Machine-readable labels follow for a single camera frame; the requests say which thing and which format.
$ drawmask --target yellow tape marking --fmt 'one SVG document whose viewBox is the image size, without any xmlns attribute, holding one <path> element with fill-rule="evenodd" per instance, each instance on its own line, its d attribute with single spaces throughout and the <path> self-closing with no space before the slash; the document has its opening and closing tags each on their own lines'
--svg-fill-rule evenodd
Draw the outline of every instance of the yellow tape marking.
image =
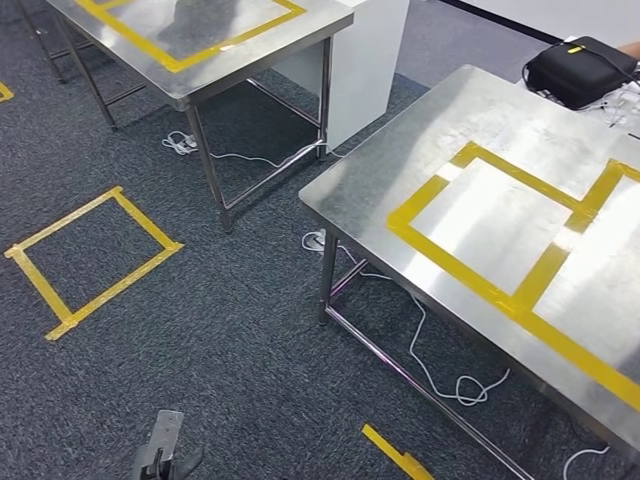
<svg viewBox="0 0 640 480">
<path fill-rule="evenodd" d="M 104 23 L 105 25 L 108 25 L 112 28 L 115 32 L 128 40 L 132 45 L 149 55 L 149 57 L 155 60 L 156 62 L 162 65 L 163 67 L 166 68 L 167 70 L 171 73 L 178 73 L 182 70 L 192 67 L 203 60 L 206 60 L 207 58 L 217 55 L 222 51 L 223 48 L 229 47 L 231 45 L 238 45 L 239 43 L 242 43 L 250 38 L 253 38 L 261 33 L 271 30 L 272 28 L 282 25 L 283 23 L 288 22 L 289 20 L 306 12 L 306 10 L 302 7 L 299 7 L 289 0 L 271 0 L 272 2 L 287 8 L 289 11 L 288 13 L 281 15 L 278 18 L 275 18 L 263 25 L 252 28 L 240 35 L 229 38 L 217 43 L 216 45 L 212 45 L 211 47 L 208 47 L 204 50 L 194 53 L 192 55 L 189 55 L 182 60 L 178 60 L 171 55 L 169 55 L 168 53 L 153 44 L 152 42 L 145 37 L 143 37 L 142 35 L 136 33 L 133 29 L 125 25 L 120 20 L 114 17 L 113 15 L 111 15 L 108 11 L 110 8 L 123 5 L 131 1 L 133 0 L 111 0 L 103 4 L 96 4 L 94 0 L 75 0 L 76 3 L 83 7 L 85 10 L 97 18 L 98 20 Z"/>
<path fill-rule="evenodd" d="M 14 94 L 2 82 L 0 82 L 0 102 L 6 102 L 14 98 Z"/>
<path fill-rule="evenodd" d="M 26 278 L 31 281 L 31 283 L 33 284 L 33 286 L 35 286 L 35 289 L 38 290 L 38 292 L 40 293 L 40 295 L 42 295 L 42 298 L 44 298 L 45 301 L 47 302 L 47 304 L 48 304 L 49 307 L 60 321 L 60 325 L 48 333 L 45 336 L 45 338 L 47 340 L 57 340 L 62 335 L 77 326 L 78 323 L 82 322 L 88 315 L 91 315 L 96 309 L 104 305 L 107 301 L 122 292 L 125 288 L 140 280 L 144 275 L 146 275 L 151 270 L 160 265 L 184 246 L 183 244 L 171 240 L 137 207 L 125 198 L 122 192 L 122 187 L 114 187 L 108 192 L 100 195 L 98 198 L 96 198 L 95 200 L 92 200 L 75 210 L 75 212 L 63 217 L 57 222 L 32 235 L 26 240 L 15 244 L 5 252 L 5 257 L 12 258 L 17 263 L 18 266 L 20 267 L 25 275 L 26 275 Z M 67 307 L 49 282 L 47 281 L 47 279 L 45 279 L 24 252 L 24 250 L 28 247 L 39 242 L 40 240 L 54 232 L 57 232 L 65 225 L 68 225 L 73 220 L 85 215 L 87 212 L 93 210 L 94 208 L 111 198 L 118 202 L 118 205 L 137 222 L 140 227 L 143 228 L 154 240 L 162 245 L 164 250 L 74 313 L 72 313 L 69 307 Z"/>
<path fill-rule="evenodd" d="M 392 461 L 393 461 L 393 463 L 402 469 L 402 471 L 404 471 L 409 477 L 414 480 L 433 480 L 433 477 L 431 476 L 431 474 L 429 474 L 424 467 L 418 463 L 417 460 L 414 459 L 408 453 L 405 453 L 403 455 L 398 452 L 398 450 L 395 450 L 389 442 L 381 437 L 379 433 L 370 427 L 368 424 L 365 423 L 365 426 L 362 427 L 362 433 L 365 434 L 365 437 L 371 440 L 371 443 L 378 447 L 379 449 L 382 450 L 383 453 L 390 458 Z"/>
<path fill-rule="evenodd" d="M 474 159 L 487 162 L 571 210 L 573 213 L 565 222 L 564 228 L 577 234 L 583 234 L 586 231 L 623 177 L 629 177 L 640 183 L 640 171 L 617 160 L 610 160 L 602 174 L 595 180 L 583 199 L 577 200 L 473 142 L 463 147 L 450 163 L 457 168 L 466 168 Z M 570 250 L 564 250 L 555 243 L 550 244 L 513 295 L 508 295 L 410 225 L 414 218 L 449 183 L 437 174 L 430 178 L 404 204 L 390 213 L 387 217 L 387 228 L 511 320 L 563 355 L 614 395 L 640 412 L 640 385 L 532 311 L 571 254 Z"/>
</svg>

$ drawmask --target white cabinet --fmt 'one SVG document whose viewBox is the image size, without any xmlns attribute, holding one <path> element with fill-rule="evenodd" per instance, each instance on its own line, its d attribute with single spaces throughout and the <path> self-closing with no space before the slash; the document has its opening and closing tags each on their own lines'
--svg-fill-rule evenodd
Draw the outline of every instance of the white cabinet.
<svg viewBox="0 0 640 480">
<path fill-rule="evenodd" d="M 340 0 L 353 25 L 334 37 L 328 143 L 335 148 L 386 111 L 409 0 Z M 289 57 L 275 70 L 319 94 L 322 46 Z"/>
</svg>

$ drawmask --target gray carpet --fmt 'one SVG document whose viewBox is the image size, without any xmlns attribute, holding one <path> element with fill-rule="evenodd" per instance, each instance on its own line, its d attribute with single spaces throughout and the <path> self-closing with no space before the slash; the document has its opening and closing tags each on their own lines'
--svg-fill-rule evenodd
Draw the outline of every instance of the gray carpet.
<svg viewBox="0 0 640 480">
<path fill-rule="evenodd" d="M 465 64 L 514 82 L 547 46 L 438 0 L 411 0 L 398 71 L 429 88 Z"/>
<path fill-rule="evenodd" d="M 69 83 L 59 86 L 23 25 L 2 18 L 0 81 L 15 93 L 0 104 L 2 251 L 115 185 L 185 247 L 55 343 L 44 335 L 57 318 L 14 261 L 0 258 L 0 478 L 128 478 L 162 408 L 186 414 L 179 456 L 207 445 L 195 480 L 406 478 L 362 435 L 365 423 L 437 479 L 511 478 L 355 339 L 317 326 L 321 258 L 300 246 L 317 225 L 297 192 L 331 159 L 309 159 L 234 211 L 235 229 L 226 235 L 199 159 L 160 144 L 171 130 L 187 131 L 183 116 L 143 91 L 114 108 L 122 128 L 111 133 L 68 59 L 60 66 Z M 107 92 L 132 82 L 97 52 L 86 55 Z M 264 80 L 303 106 L 314 100 L 275 74 Z M 396 75 L 389 113 L 339 152 L 426 91 Z M 314 137 L 248 85 L 214 99 L 203 117 L 218 153 L 277 159 Z M 228 194 L 265 171 L 217 165 Z M 75 309 L 158 250 L 109 201 L 27 253 Z M 420 315 L 403 291 L 362 280 L 339 306 L 420 376 L 407 355 Z M 417 351 L 443 390 L 462 373 L 488 383 L 504 368 L 432 315 Z M 600 445 L 517 375 L 464 413 L 537 478 L 560 478 L 571 453 Z M 612 452 L 581 459 L 571 478 L 629 469 Z"/>
</svg>

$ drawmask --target black bag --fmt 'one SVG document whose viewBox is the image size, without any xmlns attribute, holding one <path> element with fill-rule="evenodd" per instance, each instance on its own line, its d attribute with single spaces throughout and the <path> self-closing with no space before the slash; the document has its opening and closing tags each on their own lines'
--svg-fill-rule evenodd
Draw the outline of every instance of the black bag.
<svg viewBox="0 0 640 480">
<path fill-rule="evenodd" d="M 548 90 L 577 110 L 632 81 L 638 61 L 591 37 L 562 42 L 525 66 L 530 90 Z"/>
</svg>

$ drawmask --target table top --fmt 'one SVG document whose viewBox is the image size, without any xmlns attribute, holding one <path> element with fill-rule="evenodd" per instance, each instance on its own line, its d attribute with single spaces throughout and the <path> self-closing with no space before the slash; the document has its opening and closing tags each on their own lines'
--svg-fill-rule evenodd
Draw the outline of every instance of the table top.
<svg viewBox="0 0 640 480">
<path fill-rule="evenodd" d="M 353 21 L 337 0 L 48 1 L 180 110 Z"/>
<path fill-rule="evenodd" d="M 637 140 L 465 66 L 300 196 L 614 446 L 640 451 Z"/>
</svg>

